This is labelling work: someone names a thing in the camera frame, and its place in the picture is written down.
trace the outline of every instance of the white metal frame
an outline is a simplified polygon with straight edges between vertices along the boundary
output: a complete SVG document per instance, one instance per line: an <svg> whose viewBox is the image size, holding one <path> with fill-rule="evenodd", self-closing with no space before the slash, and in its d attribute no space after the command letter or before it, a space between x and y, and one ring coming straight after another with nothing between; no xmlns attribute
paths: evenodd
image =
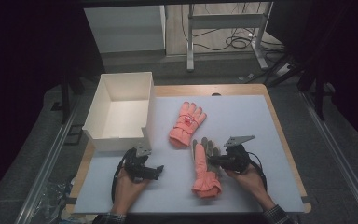
<svg viewBox="0 0 358 224"><path fill-rule="evenodd" d="M188 41L187 41L187 71L194 71L193 30L197 29L230 29L230 28L259 28L257 36L252 41L252 48L262 70L269 67L264 59L260 43L266 30L267 21L272 2L268 2L262 14L237 14L237 15L193 15L193 5L189 5L188 11Z"/></svg>

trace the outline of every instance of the orange glove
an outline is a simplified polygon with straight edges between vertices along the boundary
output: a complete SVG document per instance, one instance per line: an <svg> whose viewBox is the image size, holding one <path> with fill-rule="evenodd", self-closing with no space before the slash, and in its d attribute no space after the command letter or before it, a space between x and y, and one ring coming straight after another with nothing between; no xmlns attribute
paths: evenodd
<svg viewBox="0 0 358 224"><path fill-rule="evenodd" d="M179 118L175 126L170 131L170 142L175 147L190 146L190 139L193 133L199 128L206 119L206 114L202 113L202 108L196 109L194 103L184 102L179 111Z"/></svg>
<svg viewBox="0 0 358 224"><path fill-rule="evenodd" d="M197 177L191 190L200 198L212 198L222 192L222 187L218 179L219 167L209 164L206 155L220 156L220 150L217 147L213 148L213 142L205 137L202 138L201 143L193 140Z"/></svg>

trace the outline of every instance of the human arm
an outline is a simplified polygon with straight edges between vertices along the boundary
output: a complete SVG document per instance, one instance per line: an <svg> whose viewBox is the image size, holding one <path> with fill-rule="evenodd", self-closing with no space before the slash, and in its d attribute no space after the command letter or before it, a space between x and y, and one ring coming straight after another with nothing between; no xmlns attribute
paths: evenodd
<svg viewBox="0 0 358 224"><path fill-rule="evenodd" d="M258 174L257 170L252 164L238 174L234 171L225 170L227 175L234 178L243 189L249 191L263 208L263 216L269 224L282 223L292 224L295 223L287 214L280 208L279 205L272 201L271 197L267 194L263 181Z"/></svg>
<svg viewBox="0 0 358 224"><path fill-rule="evenodd" d="M122 224L131 206L150 182L144 179L133 182L125 169L121 169L117 177L116 197L110 213L97 216L92 224Z"/></svg>

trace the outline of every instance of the sleeve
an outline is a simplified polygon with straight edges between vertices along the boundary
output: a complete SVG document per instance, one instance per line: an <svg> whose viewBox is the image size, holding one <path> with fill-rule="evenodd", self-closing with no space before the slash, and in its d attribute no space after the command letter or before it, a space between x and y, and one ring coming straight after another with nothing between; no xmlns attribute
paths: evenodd
<svg viewBox="0 0 358 224"><path fill-rule="evenodd" d="M124 224L126 220L125 215L108 213L104 215L98 215L92 224Z"/></svg>
<svg viewBox="0 0 358 224"><path fill-rule="evenodd" d="M264 212L263 216L269 224L295 224L279 205L275 205L275 207Z"/></svg>

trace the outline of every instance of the open box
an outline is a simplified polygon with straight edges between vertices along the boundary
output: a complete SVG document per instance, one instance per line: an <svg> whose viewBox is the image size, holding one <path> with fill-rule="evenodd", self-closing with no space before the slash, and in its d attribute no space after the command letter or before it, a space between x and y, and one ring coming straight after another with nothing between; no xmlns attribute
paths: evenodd
<svg viewBox="0 0 358 224"><path fill-rule="evenodd" d="M96 150L151 151L152 73L102 74L83 131Z"/></svg>

